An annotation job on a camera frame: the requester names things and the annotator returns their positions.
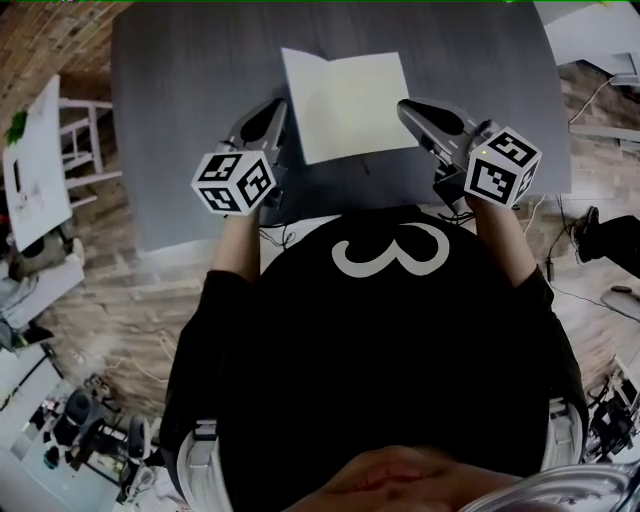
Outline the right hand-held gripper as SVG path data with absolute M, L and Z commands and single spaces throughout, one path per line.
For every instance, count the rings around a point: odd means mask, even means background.
M 511 208 L 529 190 L 542 153 L 513 129 L 428 98 L 399 101 L 397 115 L 439 160 L 433 189 L 450 209 L 461 209 L 467 195 Z

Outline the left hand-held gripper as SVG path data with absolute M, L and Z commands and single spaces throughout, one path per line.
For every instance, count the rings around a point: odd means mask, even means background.
M 261 206 L 280 206 L 284 168 L 279 156 L 287 115 L 284 99 L 263 102 L 236 121 L 213 152 L 204 154 L 191 187 L 210 213 L 247 216 Z

